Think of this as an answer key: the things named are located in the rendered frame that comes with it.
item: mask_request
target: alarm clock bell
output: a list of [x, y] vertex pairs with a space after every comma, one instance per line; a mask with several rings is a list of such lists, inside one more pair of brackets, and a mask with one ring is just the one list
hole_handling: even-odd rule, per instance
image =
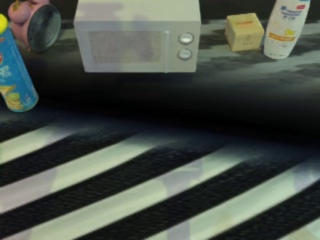
[[58, 39], [62, 19], [50, 0], [17, 0], [9, 7], [8, 16], [13, 35], [29, 50], [44, 52]]

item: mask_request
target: white microwave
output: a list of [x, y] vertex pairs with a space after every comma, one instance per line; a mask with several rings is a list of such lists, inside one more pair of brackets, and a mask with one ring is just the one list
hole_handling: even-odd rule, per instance
[[199, 0], [78, 0], [74, 29], [87, 73], [191, 73]]

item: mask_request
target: yellow cube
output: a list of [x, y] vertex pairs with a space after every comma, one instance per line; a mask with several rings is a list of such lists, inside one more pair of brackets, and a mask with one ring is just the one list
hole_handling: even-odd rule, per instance
[[231, 51], [260, 48], [265, 30], [255, 13], [230, 15], [226, 21], [225, 37]]

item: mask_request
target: blue cylindrical container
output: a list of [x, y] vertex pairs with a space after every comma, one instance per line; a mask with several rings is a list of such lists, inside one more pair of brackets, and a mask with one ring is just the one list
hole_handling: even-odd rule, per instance
[[26, 112], [38, 102], [35, 90], [7, 18], [0, 14], [0, 93], [13, 112]]

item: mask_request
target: microwave knob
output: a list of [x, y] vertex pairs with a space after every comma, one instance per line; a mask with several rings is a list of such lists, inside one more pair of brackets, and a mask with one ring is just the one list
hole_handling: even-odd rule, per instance
[[190, 51], [189, 49], [184, 49], [178, 52], [178, 57], [181, 60], [189, 60], [192, 57], [192, 51]]
[[191, 44], [194, 39], [195, 38], [191, 33], [184, 33], [179, 36], [179, 42], [183, 45]]

